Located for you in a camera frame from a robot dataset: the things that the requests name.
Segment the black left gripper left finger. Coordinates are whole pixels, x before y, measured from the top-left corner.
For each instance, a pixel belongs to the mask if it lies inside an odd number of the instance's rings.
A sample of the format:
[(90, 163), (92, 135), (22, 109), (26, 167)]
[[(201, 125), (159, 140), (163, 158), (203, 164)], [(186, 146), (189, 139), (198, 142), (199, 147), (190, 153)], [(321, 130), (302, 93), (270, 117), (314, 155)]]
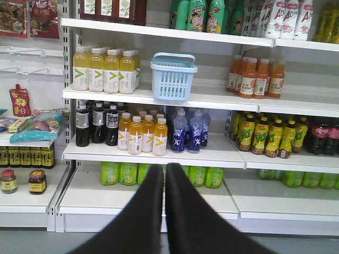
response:
[(162, 166), (151, 165), (124, 209), (70, 253), (160, 253), (163, 187)]

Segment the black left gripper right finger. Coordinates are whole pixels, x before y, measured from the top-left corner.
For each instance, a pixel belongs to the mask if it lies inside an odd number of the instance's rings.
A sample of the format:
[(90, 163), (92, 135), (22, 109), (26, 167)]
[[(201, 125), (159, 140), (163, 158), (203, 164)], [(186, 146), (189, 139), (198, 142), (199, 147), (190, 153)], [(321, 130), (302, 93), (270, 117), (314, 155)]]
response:
[(165, 214), (170, 253), (273, 253), (223, 219), (178, 163), (167, 165)]

